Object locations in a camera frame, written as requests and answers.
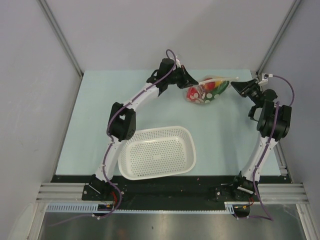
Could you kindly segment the clear polka dot zip bag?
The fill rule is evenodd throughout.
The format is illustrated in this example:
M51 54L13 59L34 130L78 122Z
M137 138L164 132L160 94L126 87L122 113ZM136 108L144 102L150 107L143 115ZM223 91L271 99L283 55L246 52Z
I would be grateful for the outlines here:
M239 77L207 75L198 81L198 85L188 87L184 91L184 99L192 104L206 105L217 99L228 88L231 82L239 81Z

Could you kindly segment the orange yellow fake fruit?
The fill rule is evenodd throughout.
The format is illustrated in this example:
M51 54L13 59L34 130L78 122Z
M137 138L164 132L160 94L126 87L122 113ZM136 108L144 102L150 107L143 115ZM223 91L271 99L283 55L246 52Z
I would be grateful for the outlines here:
M222 82L223 81L221 81L221 80L219 80L219 81L213 81L213 80L211 80L211 81L208 81L208 82L206 82L205 84L204 84L204 90L206 91L206 92L211 92L211 91L213 91L214 89L216 89L217 87L219 87L221 84L222 84Z

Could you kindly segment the green fake cucumber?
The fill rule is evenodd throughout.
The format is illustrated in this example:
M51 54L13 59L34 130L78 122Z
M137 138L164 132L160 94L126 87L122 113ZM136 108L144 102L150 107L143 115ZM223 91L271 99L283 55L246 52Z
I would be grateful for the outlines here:
M213 101L217 99L229 86L228 81L223 81L219 86L205 94L204 101Z

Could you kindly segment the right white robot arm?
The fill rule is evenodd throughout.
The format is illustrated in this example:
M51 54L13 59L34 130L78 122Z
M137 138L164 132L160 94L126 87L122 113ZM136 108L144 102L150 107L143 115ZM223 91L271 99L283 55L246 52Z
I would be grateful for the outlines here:
M244 168L235 176L231 196L237 201L244 201L257 192L262 168L273 148L286 137L291 124L292 107L280 105L275 100L278 95L272 89L261 90L257 79L245 82L231 82L231 86L243 98L250 98L254 106L248 116L251 120L257 109L261 109L257 120L258 138L253 152Z

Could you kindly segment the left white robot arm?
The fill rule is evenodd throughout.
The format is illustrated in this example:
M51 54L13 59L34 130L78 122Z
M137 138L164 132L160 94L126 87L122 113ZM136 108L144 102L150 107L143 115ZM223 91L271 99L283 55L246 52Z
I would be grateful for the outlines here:
M119 154L125 143L136 132L136 115L138 108L158 98L169 85L179 89L197 86L199 83L186 70L184 65L166 57L159 68L146 80L140 92L124 103L115 102L110 111L106 134L110 143L95 174L89 181L89 190L98 200L106 200L111 192L119 192L119 188L111 182Z

